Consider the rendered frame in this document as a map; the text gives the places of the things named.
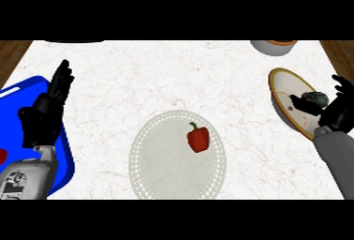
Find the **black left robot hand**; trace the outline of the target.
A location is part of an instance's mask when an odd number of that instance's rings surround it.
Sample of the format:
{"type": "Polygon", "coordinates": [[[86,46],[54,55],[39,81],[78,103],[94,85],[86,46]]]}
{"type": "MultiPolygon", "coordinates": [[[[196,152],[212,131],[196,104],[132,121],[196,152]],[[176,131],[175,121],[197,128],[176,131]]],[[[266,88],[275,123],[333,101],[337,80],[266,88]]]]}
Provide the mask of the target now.
{"type": "Polygon", "coordinates": [[[63,106],[73,79],[69,61],[63,59],[55,68],[47,91],[38,95],[32,106],[21,107],[17,111],[23,132],[23,148],[55,144],[63,106]]]}

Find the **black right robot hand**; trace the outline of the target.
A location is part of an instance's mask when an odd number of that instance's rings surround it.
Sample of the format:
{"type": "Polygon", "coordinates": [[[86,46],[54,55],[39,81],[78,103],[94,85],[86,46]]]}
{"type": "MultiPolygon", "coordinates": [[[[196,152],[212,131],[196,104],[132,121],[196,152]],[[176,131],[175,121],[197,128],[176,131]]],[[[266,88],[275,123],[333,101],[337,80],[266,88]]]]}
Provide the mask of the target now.
{"type": "Polygon", "coordinates": [[[319,117],[318,126],[347,133],[354,128],[354,84],[342,76],[331,75],[339,83],[336,98],[322,109],[319,105],[294,95],[290,96],[294,108],[319,117]]]}

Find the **white bowl with gold rim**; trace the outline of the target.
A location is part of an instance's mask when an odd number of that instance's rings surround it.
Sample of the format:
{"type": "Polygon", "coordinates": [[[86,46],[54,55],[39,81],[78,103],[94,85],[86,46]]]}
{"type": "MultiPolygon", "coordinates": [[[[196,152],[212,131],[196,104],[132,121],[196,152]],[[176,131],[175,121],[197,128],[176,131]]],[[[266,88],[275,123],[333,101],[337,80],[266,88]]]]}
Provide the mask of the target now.
{"type": "Polygon", "coordinates": [[[314,92],[315,89],[294,72],[281,67],[269,71],[268,86],[272,106],[280,119],[288,128],[308,140],[312,140],[319,118],[294,108],[290,96],[300,97],[302,93],[314,92]]]}

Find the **round pale grey placemat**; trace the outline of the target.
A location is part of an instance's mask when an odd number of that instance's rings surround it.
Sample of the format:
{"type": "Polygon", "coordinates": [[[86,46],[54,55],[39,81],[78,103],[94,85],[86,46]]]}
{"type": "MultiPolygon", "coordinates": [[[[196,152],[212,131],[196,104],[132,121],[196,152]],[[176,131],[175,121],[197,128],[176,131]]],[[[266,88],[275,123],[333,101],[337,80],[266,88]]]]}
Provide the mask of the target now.
{"type": "Polygon", "coordinates": [[[227,169],[224,145],[207,120],[194,112],[157,114],[131,143],[129,183],[138,199],[213,199],[227,169]],[[188,133],[206,128],[209,147],[194,153],[188,133]]]}

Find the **dark green round vegetable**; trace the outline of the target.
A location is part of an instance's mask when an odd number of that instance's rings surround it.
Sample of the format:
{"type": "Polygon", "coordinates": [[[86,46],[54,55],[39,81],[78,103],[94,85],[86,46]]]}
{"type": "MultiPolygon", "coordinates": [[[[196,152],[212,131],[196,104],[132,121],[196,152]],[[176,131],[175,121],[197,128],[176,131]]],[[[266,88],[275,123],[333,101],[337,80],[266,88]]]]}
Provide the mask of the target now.
{"type": "Polygon", "coordinates": [[[328,104],[328,98],[322,92],[305,92],[300,94],[300,98],[318,104],[321,108],[328,104]]]}

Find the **blue plastic tray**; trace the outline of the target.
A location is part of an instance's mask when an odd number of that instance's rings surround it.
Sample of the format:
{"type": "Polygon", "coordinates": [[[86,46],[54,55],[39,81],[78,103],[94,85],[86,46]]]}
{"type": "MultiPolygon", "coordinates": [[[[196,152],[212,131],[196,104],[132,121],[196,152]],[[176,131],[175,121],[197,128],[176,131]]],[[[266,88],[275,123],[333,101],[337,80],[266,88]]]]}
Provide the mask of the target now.
{"type": "MultiPolygon", "coordinates": [[[[21,147],[21,124],[17,118],[17,110],[33,105],[36,96],[47,91],[48,85],[50,82],[41,76],[32,76],[0,90],[0,149],[7,151],[7,158],[0,163],[0,173],[14,161],[39,158],[39,154],[32,149],[21,147]]],[[[48,194],[61,189],[70,181],[75,172],[75,162],[64,127],[60,127],[58,137],[54,142],[54,155],[57,170],[48,194]]]]}

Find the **grey pot with orange rim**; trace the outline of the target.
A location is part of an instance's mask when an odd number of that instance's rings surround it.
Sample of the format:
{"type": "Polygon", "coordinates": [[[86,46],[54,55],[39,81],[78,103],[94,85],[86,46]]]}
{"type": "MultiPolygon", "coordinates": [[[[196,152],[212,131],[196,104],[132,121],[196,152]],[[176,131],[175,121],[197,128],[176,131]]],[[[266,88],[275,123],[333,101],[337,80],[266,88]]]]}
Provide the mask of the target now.
{"type": "Polygon", "coordinates": [[[250,44],[253,48],[263,53],[265,55],[269,56],[281,56],[284,55],[291,49],[293,46],[296,45],[294,40],[286,40],[286,41],[278,41],[278,40],[252,40],[250,44]]]}

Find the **red bell pepper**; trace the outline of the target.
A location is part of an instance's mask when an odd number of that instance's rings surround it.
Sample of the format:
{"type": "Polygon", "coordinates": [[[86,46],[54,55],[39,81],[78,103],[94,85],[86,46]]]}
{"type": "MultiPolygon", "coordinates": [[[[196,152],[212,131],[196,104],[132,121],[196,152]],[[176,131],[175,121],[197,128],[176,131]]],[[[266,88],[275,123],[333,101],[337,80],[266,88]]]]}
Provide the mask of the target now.
{"type": "Polygon", "coordinates": [[[197,127],[193,122],[191,131],[187,133],[187,144],[194,153],[206,151],[210,144],[209,130],[204,127],[197,127]]]}

